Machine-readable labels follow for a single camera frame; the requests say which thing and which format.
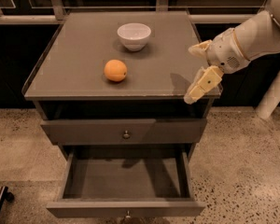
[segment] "drawer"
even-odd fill
[[[189,217],[195,202],[182,145],[83,146],[69,155],[48,210],[56,217]]]
[[[52,143],[91,144],[198,143],[206,119],[56,119],[41,126]]]

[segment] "bowl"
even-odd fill
[[[121,44],[131,51],[142,49],[148,42],[151,30],[142,23],[127,23],[118,29]]]

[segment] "metal knob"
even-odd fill
[[[129,134],[128,131],[124,131],[124,134],[122,135],[122,137],[123,137],[124,139],[128,139],[128,138],[130,138],[131,136],[130,136],[130,134]]]

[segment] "concrete floor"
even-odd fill
[[[0,223],[100,223],[58,219],[46,209],[62,183],[65,159],[39,127],[35,110],[0,109],[0,186],[15,195]],[[280,223],[280,107],[268,120],[252,107],[213,107],[189,164],[198,217],[134,218],[130,223]]]

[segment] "orange fruit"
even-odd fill
[[[104,74],[109,80],[120,82],[127,76],[127,66],[119,60],[111,60],[105,64]]]

